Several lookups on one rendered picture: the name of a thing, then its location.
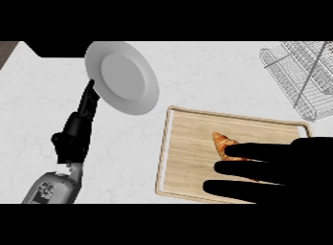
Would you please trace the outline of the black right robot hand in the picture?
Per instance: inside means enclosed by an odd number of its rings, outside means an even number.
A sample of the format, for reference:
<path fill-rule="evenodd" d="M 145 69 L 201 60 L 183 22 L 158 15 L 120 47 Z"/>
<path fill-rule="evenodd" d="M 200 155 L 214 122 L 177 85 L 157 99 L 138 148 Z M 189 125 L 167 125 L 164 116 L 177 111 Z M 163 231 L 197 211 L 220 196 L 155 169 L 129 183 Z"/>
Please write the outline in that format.
<path fill-rule="evenodd" d="M 333 202 L 333 137 L 300 138 L 288 145 L 238 144 L 216 172 L 248 180 L 208 180 L 204 191 L 259 205 Z"/>

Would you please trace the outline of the golden brown croissant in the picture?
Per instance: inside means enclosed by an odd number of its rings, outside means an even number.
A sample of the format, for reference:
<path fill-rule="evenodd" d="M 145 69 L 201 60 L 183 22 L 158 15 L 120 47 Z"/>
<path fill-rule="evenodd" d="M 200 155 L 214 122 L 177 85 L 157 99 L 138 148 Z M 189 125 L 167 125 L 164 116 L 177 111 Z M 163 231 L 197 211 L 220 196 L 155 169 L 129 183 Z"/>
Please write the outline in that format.
<path fill-rule="evenodd" d="M 236 161 L 236 162 L 250 162 L 251 159 L 245 157 L 232 157 L 225 153 L 225 149 L 236 145 L 239 142 L 234 139 L 231 139 L 226 135 L 220 134 L 219 132 L 213 133 L 214 137 L 214 143 L 216 143 L 216 148 L 217 148 L 217 154 L 220 156 L 222 161 Z"/>

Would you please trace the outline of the pale wooden tray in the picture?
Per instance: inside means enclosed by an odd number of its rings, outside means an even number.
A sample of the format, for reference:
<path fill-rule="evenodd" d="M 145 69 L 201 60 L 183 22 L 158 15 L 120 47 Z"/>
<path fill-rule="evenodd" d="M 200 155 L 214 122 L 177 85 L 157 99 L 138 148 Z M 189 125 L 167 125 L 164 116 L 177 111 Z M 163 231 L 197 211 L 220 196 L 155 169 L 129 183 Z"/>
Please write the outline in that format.
<path fill-rule="evenodd" d="M 174 198 L 205 203 L 247 204 L 247 201 L 208 194 L 207 180 L 251 183 L 214 170 L 220 160 L 213 133 L 239 143 L 290 144 L 313 136 L 306 122 L 276 121 L 170 106 L 164 128 L 155 192 Z"/>

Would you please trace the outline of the white round plate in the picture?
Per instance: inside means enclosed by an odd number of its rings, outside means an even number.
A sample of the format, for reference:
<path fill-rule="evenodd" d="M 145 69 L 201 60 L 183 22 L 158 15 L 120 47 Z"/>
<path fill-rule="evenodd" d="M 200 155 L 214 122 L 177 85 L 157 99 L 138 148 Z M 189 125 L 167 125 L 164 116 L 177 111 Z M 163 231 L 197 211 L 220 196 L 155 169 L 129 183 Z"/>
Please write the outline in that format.
<path fill-rule="evenodd" d="M 95 41 L 86 50 L 84 66 L 113 108 L 129 115 L 148 114 L 158 103 L 160 86 L 141 51 L 123 41 Z"/>

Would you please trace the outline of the black appliance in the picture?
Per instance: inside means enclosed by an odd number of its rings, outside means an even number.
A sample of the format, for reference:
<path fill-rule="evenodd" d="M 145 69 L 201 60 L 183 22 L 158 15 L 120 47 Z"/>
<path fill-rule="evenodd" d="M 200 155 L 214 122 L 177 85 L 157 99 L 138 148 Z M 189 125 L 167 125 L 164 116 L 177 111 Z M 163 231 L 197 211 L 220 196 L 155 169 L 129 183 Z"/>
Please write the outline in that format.
<path fill-rule="evenodd" d="M 40 57 L 80 58 L 84 57 L 90 41 L 27 41 L 25 44 Z"/>

